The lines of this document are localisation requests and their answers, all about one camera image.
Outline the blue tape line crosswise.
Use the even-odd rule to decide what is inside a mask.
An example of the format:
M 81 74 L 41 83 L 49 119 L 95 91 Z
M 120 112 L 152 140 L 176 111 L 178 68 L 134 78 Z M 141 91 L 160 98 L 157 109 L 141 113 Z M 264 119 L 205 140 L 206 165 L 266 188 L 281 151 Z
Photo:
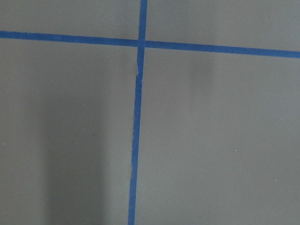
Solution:
M 30 32 L 28 33 L 28 32 L 3 31 L 3 30 L 0 32 L 0 37 L 8 38 L 8 39 L 24 39 L 24 40 L 39 40 L 39 41 L 53 41 L 53 42 L 66 42 L 66 43 L 94 44 L 94 45 L 130 46 L 130 47 L 137 47 L 139 44 L 138 40 L 133 40 L 133 39 L 86 37 L 86 36 L 30 33 Z M 189 43 L 146 41 L 144 46 L 146 48 L 155 48 L 155 49 L 198 51 L 198 52 L 210 52 L 210 53 L 230 53 L 230 54 L 270 56 L 270 57 L 293 58 L 293 59 L 298 59 L 300 57 L 299 51 L 234 47 L 234 46 L 222 46 L 222 45 L 201 45 L 201 44 L 189 44 Z

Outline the blue tape line lengthwise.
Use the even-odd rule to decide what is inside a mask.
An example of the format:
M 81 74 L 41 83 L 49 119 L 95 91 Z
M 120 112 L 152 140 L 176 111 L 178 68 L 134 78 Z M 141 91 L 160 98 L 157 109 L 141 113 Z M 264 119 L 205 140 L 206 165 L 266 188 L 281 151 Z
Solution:
M 138 175 L 138 158 L 139 158 L 139 140 L 140 140 L 140 122 L 141 122 L 141 107 L 143 93 L 143 68 L 144 68 L 144 52 L 146 43 L 146 22 L 147 22 L 147 5 L 146 0 L 140 2 L 139 14 L 139 30 L 137 40 L 137 74 L 135 80 L 135 102 L 134 102 L 134 118 L 133 118 L 133 139 L 131 152 L 131 178 L 129 187 L 129 205 L 128 205 L 128 220 L 129 225 L 135 223 L 136 209 L 136 189 Z

